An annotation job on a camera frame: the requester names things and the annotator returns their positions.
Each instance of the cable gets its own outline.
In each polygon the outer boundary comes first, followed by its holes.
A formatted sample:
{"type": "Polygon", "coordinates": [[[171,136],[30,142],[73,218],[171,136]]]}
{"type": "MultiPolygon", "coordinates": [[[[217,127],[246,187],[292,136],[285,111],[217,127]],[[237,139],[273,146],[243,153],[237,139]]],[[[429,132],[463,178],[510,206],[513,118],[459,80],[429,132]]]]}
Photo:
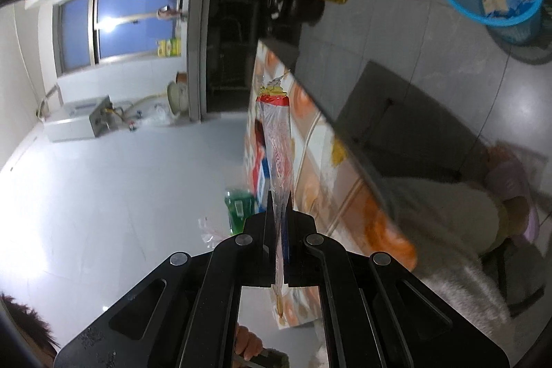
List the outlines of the cable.
{"type": "Polygon", "coordinates": [[[17,31],[17,20],[16,20],[16,9],[15,8],[13,8],[13,25],[16,29],[17,45],[19,46],[19,53],[21,54],[21,60],[23,60],[23,67],[25,68],[25,72],[27,73],[27,78],[29,79],[29,83],[31,85],[32,93],[34,94],[35,99],[38,101],[37,89],[35,89],[34,83],[32,82],[32,78],[29,74],[29,69],[27,68],[27,62],[25,61],[25,58],[23,57],[23,50],[21,50],[21,38],[19,38],[19,32],[17,31]]]}
{"type": "Polygon", "coordinates": [[[112,109],[112,108],[106,108],[104,111],[107,112],[107,113],[115,114],[115,115],[116,115],[117,117],[119,117],[123,122],[126,122],[126,121],[125,121],[124,115],[118,113],[118,112],[115,111],[114,109],[112,109]]]}
{"type": "Polygon", "coordinates": [[[150,99],[158,99],[158,98],[161,98],[161,97],[166,97],[167,96],[167,93],[166,92],[162,92],[162,93],[159,93],[159,94],[152,94],[150,96],[146,96],[138,101],[136,101],[135,103],[133,103],[131,106],[129,106],[126,110],[123,111],[123,115],[124,116],[127,116],[129,112],[131,112],[134,108],[136,108],[138,105],[140,105],[141,103],[144,103],[146,100],[150,100],[150,99]]]}
{"type": "Polygon", "coordinates": [[[38,109],[37,109],[37,118],[43,123],[46,118],[42,115],[42,109],[44,108],[44,105],[46,104],[46,102],[48,101],[48,98],[55,92],[58,91],[60,87],[57,85],[57,83],[52,86],[52,88],[46,93],[46,95],[40,100],[39,104],[38,104],[38,109]]]}

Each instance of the plastic bag on floor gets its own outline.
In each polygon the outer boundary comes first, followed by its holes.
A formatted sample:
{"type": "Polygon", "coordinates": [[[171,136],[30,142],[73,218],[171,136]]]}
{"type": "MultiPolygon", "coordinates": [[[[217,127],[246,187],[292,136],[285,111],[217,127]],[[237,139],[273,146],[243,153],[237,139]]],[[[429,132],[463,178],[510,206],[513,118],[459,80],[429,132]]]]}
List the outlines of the plastic bag on floor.
{"type": "Polygon", "coordinates": [[[201,230],[201,240],[203,240],[209,250],[214,250],[219,243],[230,237],[229,232],[224,234],[213,227],[207,217],[200,218],[198,224],[199,229],[201,230]]]}
{"type": "Polygon", "coordinates": [[[174,115],[168,103],[158,102],[147,110],[139,125],[142,127],[167,127],[173,125],[178,117],[180,114],[174,115]]]}

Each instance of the white wall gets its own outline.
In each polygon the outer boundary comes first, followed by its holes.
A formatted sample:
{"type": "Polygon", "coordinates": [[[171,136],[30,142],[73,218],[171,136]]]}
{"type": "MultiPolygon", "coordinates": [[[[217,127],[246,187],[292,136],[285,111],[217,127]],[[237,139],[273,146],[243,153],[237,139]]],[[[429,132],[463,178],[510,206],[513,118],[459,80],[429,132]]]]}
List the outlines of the white wall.
{"type": "Polygon", "coordinates": [[[45,95],[40,69],[40,54],[38,49],[38,14],[37,8],[25,8],[25,1],[16,2],[13,6],[16,17],[16,30],[21,47],[21,55],[29,73],[32,89],[38,100],[45,95]]]}
{"type": "Polygon", "coordinates": [[[112,101],[140,99],[164,91],[185,68],[183,57],[144,58],[64,75],[58,84],[64,102],[104,95],[112,101]]]}
{"type": "MultiPolygon", "coordinates": [[[[52,30],[53,6],[66,0],[32,0],[27,6],[39,6],[38,43],[42,81],[45,91],[56,83],[60,85],[63,100],[74,101],[109,95],[112,100],[138,99],[165,89],[174,80],[177,72],[186,72],[186,45],[181,57],[148,58],[144,60],[112,63],[73,74],[57,77],[53,42],[57,39],[52,30]]],[[[186,25],[181,36],[186,42],[186,25]]]]}
{"type": "Polygon", "coordinates": [[[0,167],[34,127],[37,106],[10,4],[0,9],[0,167]]]}

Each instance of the human hair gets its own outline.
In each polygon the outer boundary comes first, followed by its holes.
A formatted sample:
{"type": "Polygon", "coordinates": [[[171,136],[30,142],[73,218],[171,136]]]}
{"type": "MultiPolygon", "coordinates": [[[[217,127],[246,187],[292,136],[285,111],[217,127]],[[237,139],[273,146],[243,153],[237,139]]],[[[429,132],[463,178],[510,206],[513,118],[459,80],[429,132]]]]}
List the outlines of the human hair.
{"type": "Polygon", "coordinates": [[[21,330],[41,348],[60,347],[52,337],[50,325],[40,318],[35,309],[24,304],[16,303],[12,296],[0,293],[0,299],[4,302],[6,310],[11,315],[13,321],[21,330]]]}

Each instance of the tiled floor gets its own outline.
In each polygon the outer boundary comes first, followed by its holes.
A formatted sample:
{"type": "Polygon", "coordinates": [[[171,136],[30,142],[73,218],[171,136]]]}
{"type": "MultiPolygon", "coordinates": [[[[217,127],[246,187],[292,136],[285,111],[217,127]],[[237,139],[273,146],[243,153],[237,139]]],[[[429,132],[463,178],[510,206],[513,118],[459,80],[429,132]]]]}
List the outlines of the tiled floor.
{"type": "MultiPolygon", "coordinates": [[[[245,129],[237,116],[51,143],[37,125],[0,172],[0,291],[65,345],[173,252],[207,252],[198,220],[228,233],[245,129]]],[[[244,288],[240,306],[241,324],[307,366],[312,327],[279,330],[266,289],[244,288]]]]}
{"type": "MultiPolygon", "coordinates": [[[[526,165],[552,285],[552,62],[531,66],[446,0],[326,3],[303,25],[296,77],[384,175],[480,179],[483,145],[526,165]]],[[[552,288],[517,320],[522,354],[552,315],[552,288]]]]}

